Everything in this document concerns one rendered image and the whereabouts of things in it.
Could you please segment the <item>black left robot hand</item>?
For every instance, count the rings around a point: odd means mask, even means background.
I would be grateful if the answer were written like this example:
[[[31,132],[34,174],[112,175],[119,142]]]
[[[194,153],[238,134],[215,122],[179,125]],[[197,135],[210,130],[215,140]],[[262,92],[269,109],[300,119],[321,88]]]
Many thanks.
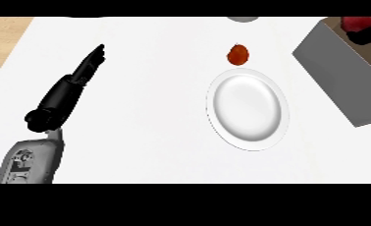
[[[53,131],[63,125],[75,108],[82,89],[103,62],[104,45],[100,44],[84,58],[73,73],[64,75],[54,83],[38,108],[26,114],[25,121],[32,132]]]

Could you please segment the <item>orange-brown pear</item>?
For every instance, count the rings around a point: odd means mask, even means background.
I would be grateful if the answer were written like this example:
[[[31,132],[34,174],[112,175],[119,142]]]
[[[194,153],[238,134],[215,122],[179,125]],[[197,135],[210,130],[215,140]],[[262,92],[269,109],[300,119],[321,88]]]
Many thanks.
[[[240,66],[247,62],[247,59],[248,59],[248,51],[246,47],[241,44],[235,44],[228,53],[228,61],[235,66]]]

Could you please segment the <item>white oval plate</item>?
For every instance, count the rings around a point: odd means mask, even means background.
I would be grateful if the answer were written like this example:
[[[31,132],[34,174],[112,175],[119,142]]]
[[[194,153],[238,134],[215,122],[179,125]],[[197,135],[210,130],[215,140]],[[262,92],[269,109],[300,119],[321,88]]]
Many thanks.
[[[285,96],[254,70],[232,69],[216,76],[206,94],[206,114],[216,134],[241,150],[268,149],[287,133]]]

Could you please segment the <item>grey cardboard box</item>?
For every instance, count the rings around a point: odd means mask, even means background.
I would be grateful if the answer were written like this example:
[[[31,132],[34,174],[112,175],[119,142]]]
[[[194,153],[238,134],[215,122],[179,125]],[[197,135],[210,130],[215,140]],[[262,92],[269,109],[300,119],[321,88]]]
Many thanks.
[[[371,37],[352,41],[340,17],[324,18],[293,56],[352,125],[371,124]]]

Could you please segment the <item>grey round object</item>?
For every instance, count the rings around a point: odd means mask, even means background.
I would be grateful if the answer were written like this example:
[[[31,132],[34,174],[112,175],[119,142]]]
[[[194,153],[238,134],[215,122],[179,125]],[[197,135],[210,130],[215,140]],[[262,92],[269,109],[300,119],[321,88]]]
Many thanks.
[[[257,20],[259,17],[228,17],[229,20],[238,23],[250,23]]]

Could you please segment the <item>red fruit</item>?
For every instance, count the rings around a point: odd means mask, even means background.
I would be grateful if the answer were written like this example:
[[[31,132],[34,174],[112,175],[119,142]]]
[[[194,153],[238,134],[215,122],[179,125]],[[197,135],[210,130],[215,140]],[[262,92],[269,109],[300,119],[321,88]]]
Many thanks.
[[[359,32],[371,27],[371,17],[341,17],[340,27],[346,32]]]

